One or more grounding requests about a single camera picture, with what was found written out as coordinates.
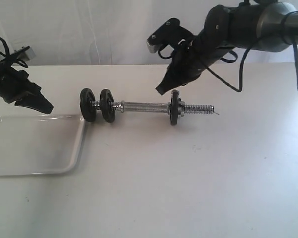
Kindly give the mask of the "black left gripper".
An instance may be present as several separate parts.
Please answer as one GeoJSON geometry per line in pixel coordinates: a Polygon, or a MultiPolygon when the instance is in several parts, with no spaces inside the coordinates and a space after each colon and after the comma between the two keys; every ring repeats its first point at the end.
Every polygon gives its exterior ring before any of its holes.
{"type": "Polygon", "coordinates": [[[31,82],[29,74],[17,71],[5,62],[0,62],[0,97],[8,104],[50,114],[54,106],[41,94],[41,87],[31,82]]]}

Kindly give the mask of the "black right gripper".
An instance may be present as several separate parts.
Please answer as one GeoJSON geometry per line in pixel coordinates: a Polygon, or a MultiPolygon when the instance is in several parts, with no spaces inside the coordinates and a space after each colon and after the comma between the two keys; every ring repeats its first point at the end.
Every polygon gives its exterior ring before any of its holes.
{"type": "Polygon", "coordinates": [[[156,87],[160,95],[183,86],[200,77],[207,67],[214,64],[232,50],[232,46],[221,39],[199,34],[178,49],[172,60],[172,71],[168,70],[156,87]]]}

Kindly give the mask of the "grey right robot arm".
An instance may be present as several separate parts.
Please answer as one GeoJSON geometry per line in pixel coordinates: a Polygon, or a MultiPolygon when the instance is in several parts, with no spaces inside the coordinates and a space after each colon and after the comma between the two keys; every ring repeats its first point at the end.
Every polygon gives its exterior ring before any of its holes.
{"type": "Polygon", "coordinates": [[[238,7],[217,5],[205,19],[204,27],[194,35],[181,27],[177,18],[161,25],[148,39],[152,52],[166,46],[173,52],[166,75],[156,90],[160,94],[197,80],[203,71],[233,49],[281,52],[298,44],[298,11],[277,0],[248,1],[238,7]]]}

